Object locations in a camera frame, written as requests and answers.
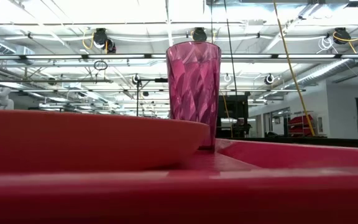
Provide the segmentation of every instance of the pink glass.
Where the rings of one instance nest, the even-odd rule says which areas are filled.
[[[218,115],[221,49],[208,42],[184,42],[167,50],[170,117],[208,124],[201,147],[214,147]]]

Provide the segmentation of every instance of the white sculpture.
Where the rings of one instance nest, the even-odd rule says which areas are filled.
[[[10,88],[0,87],[0,110],[13,110],[14,102],[9,99]]]

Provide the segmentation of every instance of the shelving unit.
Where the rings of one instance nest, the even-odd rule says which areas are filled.
[[[291,137],[307,137],[311,136],[311,130],[309,128],[308,120],[303,111],[296,112],[293,114],[287,115],[289,116],[290,121],[288,122],[288,134]],[[315,130],[313,112],[308,111],[308,116],[311,121],[312,128]]]

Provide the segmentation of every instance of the pole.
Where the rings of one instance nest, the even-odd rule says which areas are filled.
[[[136,82],[136,116],[139,116],[139,83],[140,80]]]

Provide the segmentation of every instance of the red plastic plate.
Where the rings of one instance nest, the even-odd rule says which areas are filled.
[[[0,110],[0,172],[139,170],[180,162],[208,135],[201,123]]]

